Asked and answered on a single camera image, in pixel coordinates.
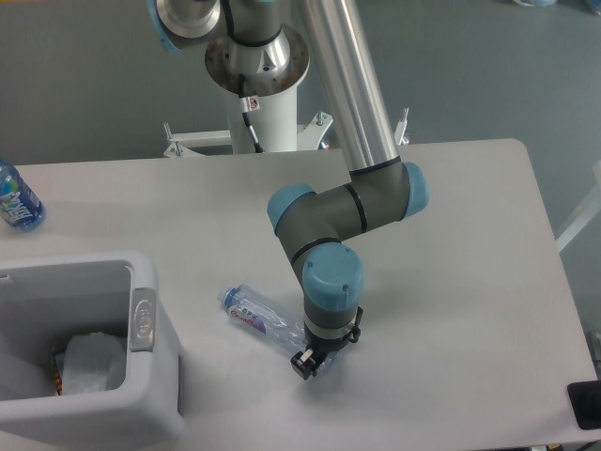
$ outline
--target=gray floor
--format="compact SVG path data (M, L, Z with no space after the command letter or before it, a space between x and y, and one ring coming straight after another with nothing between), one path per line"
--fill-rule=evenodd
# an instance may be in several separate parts
M601 160L601 18L577 0L359 4L391 120L410 106L416 143L519 139L557 228ZM15 163L154 158L165 120L225 128L204 49L166 54L142 0L1 4L0 42L0 153ZM315 67L299 97L300 120L327 110ZM562 255L586 330L601 329L600 231L598 217Z

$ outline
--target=blue joint cap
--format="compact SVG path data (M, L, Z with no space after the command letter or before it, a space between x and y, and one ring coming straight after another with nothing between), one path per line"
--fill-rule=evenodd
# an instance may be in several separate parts
M146 7L148 8L148 14L150 14L150 20L154 25L154 29L157 35L159 35L163 49L170 54L180 52L181 49L176 47L176 44L169 39L165 30L162 29L161 19L159 19L159 13L157 12L157 0L146 0Z
M405 216L403 216L405 219L425 209L430 201L430 188L420 166L415 163L403 164L409 174L409 202Z
M315 194L315 191L306 183L288 185L275 192L267 205L267 215L270 217L275 233L277 233L278 224L285 211L300 197L309 193Z
M320 244L302 268L307 297L328 312L355 307L363 295L363 265L355 251L340 242Z

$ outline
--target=plastic water bottle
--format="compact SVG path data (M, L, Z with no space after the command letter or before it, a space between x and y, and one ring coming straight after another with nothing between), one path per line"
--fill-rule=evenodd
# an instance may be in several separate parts
M225 288L217 299L223 303L227 316L233 321L288 351L290 356L306 350L302 317L289 312L279 303L246 285ZM332 353L328 356L319 368L320 373L328 371L336 355Z
M17 230L31 230L44 219L44 207L12 164L0 158L0 216Z

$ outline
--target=white table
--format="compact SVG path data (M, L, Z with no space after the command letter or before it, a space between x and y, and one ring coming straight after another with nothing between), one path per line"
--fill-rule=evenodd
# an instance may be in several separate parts
M246 283L299 312L265 213L279 187L347 181L338 151L20 168L48 217L0 226L2 257L132 248L156 263L184 347L186 428L154 450L450 451L584 442L565 387L595 378L526 149L413 146L431 185L419 215L348 242L362 257L362 339L329 377L228 322ZM0 449L47 449L8 435Z

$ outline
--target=trash bin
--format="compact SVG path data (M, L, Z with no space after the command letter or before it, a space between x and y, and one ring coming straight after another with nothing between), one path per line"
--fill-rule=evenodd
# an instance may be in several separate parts
M127 337L114 390L58 396L52 350L76 334ZM134 449L173 438L182 347L136 252L0 261L0 429L69 449Z

